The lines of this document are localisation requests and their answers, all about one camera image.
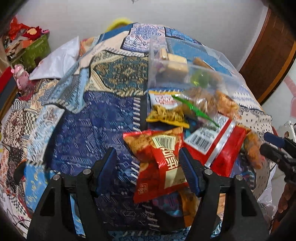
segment pink plush pig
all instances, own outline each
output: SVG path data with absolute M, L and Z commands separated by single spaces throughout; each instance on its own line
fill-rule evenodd
M 11 69 L 14 78 L 17 82 L 17 87 L 19 90 L 25 90 L 29 82 L 29 74 L 25 71 L 22 64 L 16 64 L 14 69 Z

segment brown door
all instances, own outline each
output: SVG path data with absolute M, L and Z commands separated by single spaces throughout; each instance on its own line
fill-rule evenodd
M 296 43 L 292 33 L 271 9 L 241 75 L 262 104 L 281 83 L 292 63 Z

